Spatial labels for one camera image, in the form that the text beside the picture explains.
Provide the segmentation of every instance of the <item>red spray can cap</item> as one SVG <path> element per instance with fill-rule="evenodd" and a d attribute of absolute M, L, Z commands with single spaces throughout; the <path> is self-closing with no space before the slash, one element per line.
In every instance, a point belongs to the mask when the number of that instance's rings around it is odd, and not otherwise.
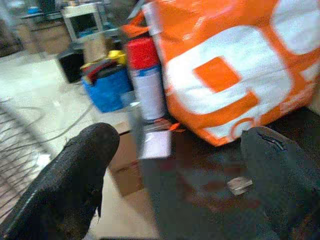
<path fill-rule="evenodd" d="M 147 69 L 159 64 L 156 46 L 151 37 L 131 40 L 126 48 L 128 63 L 132 69 Z"/>

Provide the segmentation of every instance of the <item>orange and white bag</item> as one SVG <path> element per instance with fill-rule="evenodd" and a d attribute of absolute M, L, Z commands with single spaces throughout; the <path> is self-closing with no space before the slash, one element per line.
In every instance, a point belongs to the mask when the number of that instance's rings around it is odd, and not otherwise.
<path fill-rule="evenodd" d="M 169 112 L 209 143 L 229 143 L 310 102 L 320 66 L 320 1 L 148 4 Z"/>

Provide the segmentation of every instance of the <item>blue bin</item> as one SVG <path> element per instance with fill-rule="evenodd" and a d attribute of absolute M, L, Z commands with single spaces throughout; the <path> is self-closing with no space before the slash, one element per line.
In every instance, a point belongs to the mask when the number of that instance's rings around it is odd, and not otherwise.
<path fill-rule="evenodd" d="M 126 68 L 100 77 L 94 85 L 88 84 L 83 78 L 82 83 L 93 104 L 103 113 L 123 108 L 121 95 L 132 90 Z"/>

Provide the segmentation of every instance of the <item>metal rack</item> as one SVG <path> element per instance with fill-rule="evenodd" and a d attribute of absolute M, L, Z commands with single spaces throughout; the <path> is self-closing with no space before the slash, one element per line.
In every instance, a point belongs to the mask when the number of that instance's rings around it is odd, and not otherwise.
<path fill-rule="evenodd" d="M 0 102 L 0 223 L 50 162 L 29 126 Z"/>

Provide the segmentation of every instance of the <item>spray paint can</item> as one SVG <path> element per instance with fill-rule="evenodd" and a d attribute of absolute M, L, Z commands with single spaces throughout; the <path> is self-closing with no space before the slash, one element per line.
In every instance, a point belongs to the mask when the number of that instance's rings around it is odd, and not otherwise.
<path fill-rule="evenodd" d="M 126 45 L 128 64 L 136 97 L 141 103 L 142 117 L 152 121 L 166 113 L 161 67 L 151 37 L 131 40 Z"/>

